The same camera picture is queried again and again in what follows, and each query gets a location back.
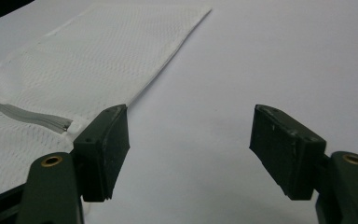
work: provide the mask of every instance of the screw hole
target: screw hole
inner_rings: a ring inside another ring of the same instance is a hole
[[[354,165],[358,165],[358,156],[356,155],[353,155],[353,154],[345,154],[343,156],[344,160],[351,163],[351,164],[354,164]]]
[[[55,166],[62,161],[61,156],[51,156],[42,161],[43,167]]]

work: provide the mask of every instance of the white zipper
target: white zipper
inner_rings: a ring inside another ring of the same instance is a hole
[[[72,123],[71,119],[66,119],[54,115],[40,114],[23,110],[14,105],[0,104],[0,112],[11,119],[21,122],[33,123],[48,128],[56,133],[64,133]]]

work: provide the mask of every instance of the white mesh fabric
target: white mesh fabric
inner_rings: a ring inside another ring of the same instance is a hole
[[[0,63],[0,103],[84,128],[105,108],[128,105],[209,11],[93,5]],[[0,114],[0,193],[24,183],[36,158],[69,152],[78,134],[67,138]]]

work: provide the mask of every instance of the zipper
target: zipper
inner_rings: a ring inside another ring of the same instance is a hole
[[[71,119],[65,119],[54,115],[35,113],[23,110],[14,105],[0,104],[0,112],[11,119],[25,123],[37,124],[56,133],[66,132],[72,123]]]

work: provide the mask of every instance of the white table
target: white table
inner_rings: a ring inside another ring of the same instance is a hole
[[[0,62],[92,1],[36,0],[0,19]],[[358,153],[358,0],[111,1],[211,5],[129,110],[113,200],[87,223],[317,223],[248,149],[255,104]]]

